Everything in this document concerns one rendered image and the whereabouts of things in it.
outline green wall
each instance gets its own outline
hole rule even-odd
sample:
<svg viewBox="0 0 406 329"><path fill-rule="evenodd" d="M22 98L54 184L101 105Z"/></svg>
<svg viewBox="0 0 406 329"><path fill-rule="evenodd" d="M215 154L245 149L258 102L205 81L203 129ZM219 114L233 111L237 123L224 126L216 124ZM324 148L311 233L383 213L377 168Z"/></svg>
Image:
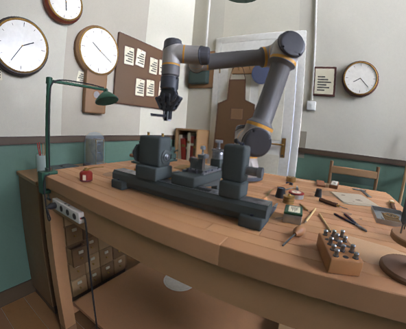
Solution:
<svg viewBox="0 0 406 329"><path fill-rule="evenodd" d="M305 154L298 159L296 177L306 180L328 180L329 163L334 160L334 165L365 170L377 170L380 167L380 180L377 190L389 193L395 200L400 197L401 182L403 181L404 167L391 166L388 164L378 164L371 162L360 162L353 160L342 160L327 158L324 156L311 156ZM368 178L357 178L347 175L333 174L333 180L340 184L357 188L370 189L374 186L374 180Z"/></svg>
<svg viewBox="0 0 406 329"><path fill-rule="evenodd" d="M138 142L106 142L106 162L130 160ZM31 279L16 171L35 168L37 146L0 146L0 292ZM51 164L83 162L83 143L51 145Z"/></svg>

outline wooden chair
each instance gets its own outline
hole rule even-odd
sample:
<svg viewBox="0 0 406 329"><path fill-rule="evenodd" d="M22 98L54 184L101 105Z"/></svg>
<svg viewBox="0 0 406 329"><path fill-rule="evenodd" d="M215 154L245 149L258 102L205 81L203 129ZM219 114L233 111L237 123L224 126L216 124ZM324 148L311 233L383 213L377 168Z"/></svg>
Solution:
<svg viewBox="0 0 406 329"><path fill-rule="evenodd" d="M334 161L331 161L329 164L329 174L328 174L328 183L331 183L331 176L334 173L340 173L342 175L349 175L355 177L370 178L374 180L374 190L377 189L379 184L380 177L380 167L377 167L377 171L363 170L363 169L354 169L348 167L338 167L334 165Z"/></svg>

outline cork bulletin board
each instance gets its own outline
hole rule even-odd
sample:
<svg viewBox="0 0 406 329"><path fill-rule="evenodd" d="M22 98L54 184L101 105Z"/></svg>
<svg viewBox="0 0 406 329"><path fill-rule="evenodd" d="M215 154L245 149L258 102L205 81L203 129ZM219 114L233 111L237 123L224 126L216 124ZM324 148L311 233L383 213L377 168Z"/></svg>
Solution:
<svg viewBox="0 0 406 329"><path fill-rule="evenodd" d="M160 94L162 51L122 32L118 48L113 88L117 103L158 109L155 97Z"/></svg>

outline rotating tool stand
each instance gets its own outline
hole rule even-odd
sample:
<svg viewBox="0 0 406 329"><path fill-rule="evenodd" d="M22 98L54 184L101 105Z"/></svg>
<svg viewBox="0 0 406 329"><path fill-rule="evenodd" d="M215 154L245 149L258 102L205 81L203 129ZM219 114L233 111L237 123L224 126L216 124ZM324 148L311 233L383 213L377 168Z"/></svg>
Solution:
<svg viewBox="0 0 406 329"><path fill-rule="evenodd" d="M271 201L248 197L248 175L263 176L262 168L248 167L250 147L228 144L218 149L218 159L206 164L207 154L190 159L190 167L172 173L171 139L142 136L134 148L136 171L115 169L112 186L133 188L196 208L238 218L238 225L262 230L276 206ZM219 186L219 189L206 186Z"/></svg>

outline white door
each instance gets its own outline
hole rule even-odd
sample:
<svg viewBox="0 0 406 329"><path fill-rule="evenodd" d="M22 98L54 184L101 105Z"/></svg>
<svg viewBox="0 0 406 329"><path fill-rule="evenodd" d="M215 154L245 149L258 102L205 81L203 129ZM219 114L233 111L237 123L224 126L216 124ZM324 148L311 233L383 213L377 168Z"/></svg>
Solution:
<svg viewBox="0 0 406 329"><path fill-rule="evenodd" d="M307 42L307 31L298 32ZM215 52L251 50L272 44L283 32L271 32L262 34L249 34L246 36L229 36L218 38ZM214 145L215 124L217 120L217 106L227 99L228 80L230 69L214 70L212 100L211 100L211 126L209 145ZM243 79L242 75L234 76L233 79ZM273 143L280 143L286 139L285 157L280 158L280 147L272 146L270 151L258 159L260 167L264 167L266 173L277 175L296 176L298 163L298 148L300 138L300 124L302 122L302 101L304 95L305 78L305 53L298 59L298 65L290 73L285 86L284 95L278 106L273 120ZM246 99L255 105L258 103L262 85L253 82L250 75L246 75Z"/></svg>

